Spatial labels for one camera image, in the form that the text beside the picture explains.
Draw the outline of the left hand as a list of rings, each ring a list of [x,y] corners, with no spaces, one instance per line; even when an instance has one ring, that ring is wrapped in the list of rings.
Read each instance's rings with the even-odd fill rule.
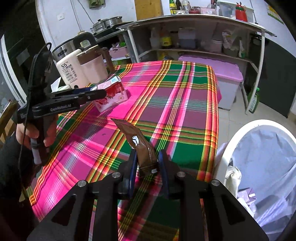
[[[46,137],[44,138],[45,147],[51,146],[56,138],[58,115],[55,115],[51,125],[47,130]],[[27,127],[23,123],[16,126],[16,140],[20,145],[24,145],[26,148],[31,149],[30,140],[39,137],[39,131],[34,125],[27,124]]]

